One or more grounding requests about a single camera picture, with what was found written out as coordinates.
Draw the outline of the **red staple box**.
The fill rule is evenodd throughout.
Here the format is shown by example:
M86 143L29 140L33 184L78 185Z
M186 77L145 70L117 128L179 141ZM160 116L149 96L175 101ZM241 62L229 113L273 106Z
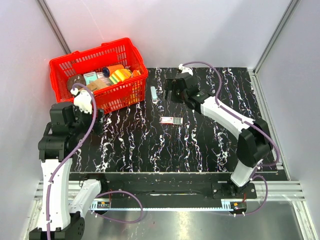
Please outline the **red staple box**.
M162 116L160 118L161 124L171 124L171 125L182 125L183 124L183 118L182 117L167 117Z

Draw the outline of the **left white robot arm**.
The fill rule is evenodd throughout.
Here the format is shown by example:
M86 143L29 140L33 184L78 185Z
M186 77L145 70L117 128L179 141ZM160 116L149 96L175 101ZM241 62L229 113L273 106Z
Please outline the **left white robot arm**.
M69 176L75 147L83 137L102 133L104 110L93 116L71 102L52 105L50 122L38 143L43 175L42 210L30 240L80 240L85 217L95 197L107 195L104 177L87 175L80 191L69 202Z

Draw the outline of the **light blue white stapler top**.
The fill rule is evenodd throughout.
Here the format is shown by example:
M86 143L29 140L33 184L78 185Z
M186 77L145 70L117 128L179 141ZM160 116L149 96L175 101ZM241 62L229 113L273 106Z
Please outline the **light blue white stapler top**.
M157 96L157 90L154 86L150 87L150 91L151 91L151 101L153 104L157 104L158 102L158 96Z

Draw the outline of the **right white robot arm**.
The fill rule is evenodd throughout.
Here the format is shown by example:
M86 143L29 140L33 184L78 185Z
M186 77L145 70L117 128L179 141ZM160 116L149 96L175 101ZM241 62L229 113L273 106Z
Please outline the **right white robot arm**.
M238 162L227 192L231 197L239 198L245 193L245 184L258 164L273 150L267 122L246 117L218 100L213 92L200 90L198 81L188 72L165 80L163 97L167 99L168 96L172 102L186 104L191 110L216 121L237 139Z

